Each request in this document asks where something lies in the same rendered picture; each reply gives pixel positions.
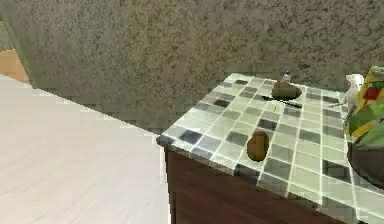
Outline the brown potato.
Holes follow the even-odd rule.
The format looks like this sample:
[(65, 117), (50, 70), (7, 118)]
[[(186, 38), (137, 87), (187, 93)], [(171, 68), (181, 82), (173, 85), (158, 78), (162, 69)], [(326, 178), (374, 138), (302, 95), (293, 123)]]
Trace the brown potato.
[(264, 131), (256, 131), (247, 142), (246, 152), (252, 161), (263, 161), (269, 148), (269, 137)]

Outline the black knife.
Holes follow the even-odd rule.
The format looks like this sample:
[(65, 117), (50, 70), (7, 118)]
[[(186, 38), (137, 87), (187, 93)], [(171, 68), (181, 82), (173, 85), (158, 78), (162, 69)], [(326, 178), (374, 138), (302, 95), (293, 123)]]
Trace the black knife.
[(291, 102), (288, 102), (288, 101), (284, 101), (284, 100), (278, 100), (278, 99), (274, 99), (274, 98), (271, 98), (271, 97), (267, 97), (267, 96), (261, 96), (261, 98), (265, 101), (278, 101), (278, 102), (282, 102), (286, 105), (289, 105), (291, 107), (295, 107), (295, 108), (302, 108), (302, 105), (298, 105), (298, 104), (294, 104), (294, 103), (291, 103)]

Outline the brown oval bowl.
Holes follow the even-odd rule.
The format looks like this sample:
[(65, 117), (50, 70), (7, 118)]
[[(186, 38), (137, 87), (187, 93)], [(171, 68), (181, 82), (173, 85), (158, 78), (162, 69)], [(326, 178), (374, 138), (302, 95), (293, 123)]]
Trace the brown oval bowl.
[(276, 100), (294, 100), (302, 95), (302, 91), (289, 83), (276, 83), (272, 89), (271, 96)]

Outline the tiled top brown cabinet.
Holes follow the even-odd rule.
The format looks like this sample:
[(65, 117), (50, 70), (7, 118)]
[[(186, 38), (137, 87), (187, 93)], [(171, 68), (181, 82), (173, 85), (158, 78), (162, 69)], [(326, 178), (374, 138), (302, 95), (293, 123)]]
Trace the tiled top brown cabinet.
[[(283, 196), (300, 196), (347, 224), (384, 224), (384, 191), (358, 178), (347, 161), (337, 125), (345, 108), (330, 108), (337, 92), (304, 87), (292, 103), (267, 102), (270, 79), (232, 73), (159, 138), (189, 158)], [(252, 161), (247, 142), (269, 137), (263, 161)]]

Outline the white spray bottle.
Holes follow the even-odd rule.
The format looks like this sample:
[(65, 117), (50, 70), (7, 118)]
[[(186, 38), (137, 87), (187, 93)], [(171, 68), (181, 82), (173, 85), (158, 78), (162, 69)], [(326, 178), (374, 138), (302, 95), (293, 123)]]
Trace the white spray bottle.
[(339, 103), (331, 104), (331, 107), (347, 105), (349, 109), (357, 104), (357, 95), (364, 83), (364, 77), (361, 74), (349, 74), (346, 76), (349, 88), (345, 92), (343, 100)]

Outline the colourful leafy plant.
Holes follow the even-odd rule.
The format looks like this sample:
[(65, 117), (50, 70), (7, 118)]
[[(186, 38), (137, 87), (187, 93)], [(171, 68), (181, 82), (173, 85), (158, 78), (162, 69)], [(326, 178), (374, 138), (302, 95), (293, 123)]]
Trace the colourful leafy plant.
[(367, 151), (384, 146), (384, 66), (372, 66), (345, 120), (344, 132), (355, 138), (352, 147)]

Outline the dark round pot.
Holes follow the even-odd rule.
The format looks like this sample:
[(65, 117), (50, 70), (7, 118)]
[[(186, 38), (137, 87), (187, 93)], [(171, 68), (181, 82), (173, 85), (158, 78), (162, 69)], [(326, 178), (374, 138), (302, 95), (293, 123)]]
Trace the dark round pot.
[(384, 190), (384, 145), (363, 142), (364, 136), (349, 145), (347, 159), (361, 178)]

